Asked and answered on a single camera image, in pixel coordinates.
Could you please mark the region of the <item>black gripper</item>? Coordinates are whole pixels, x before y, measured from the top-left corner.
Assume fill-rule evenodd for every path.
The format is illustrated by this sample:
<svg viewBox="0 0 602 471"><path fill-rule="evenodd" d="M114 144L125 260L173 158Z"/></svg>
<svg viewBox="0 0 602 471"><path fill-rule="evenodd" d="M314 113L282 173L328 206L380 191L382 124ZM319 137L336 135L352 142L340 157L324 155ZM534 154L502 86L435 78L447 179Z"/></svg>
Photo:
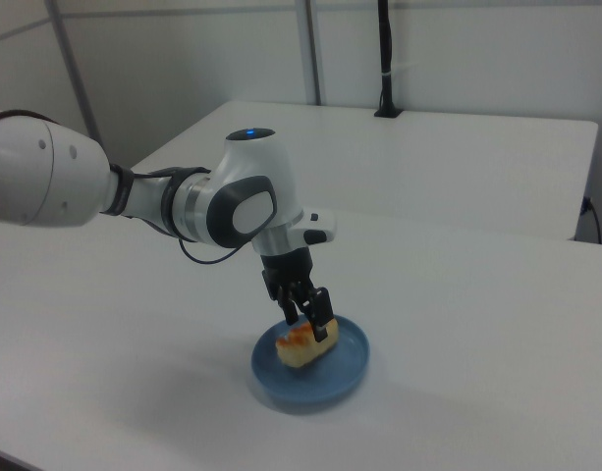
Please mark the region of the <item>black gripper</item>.
<svg viewBox="0 0 602 471"><path fill-rule="evenodd" d="M314 339L322 342L328 337L327 324L333 319L333 308L327 288L313 288L310 272L313 268L308 247L282 255L261 256L262 276L267 292L283 311L288 326L299 320L301 311L309 322Z"/></svg>

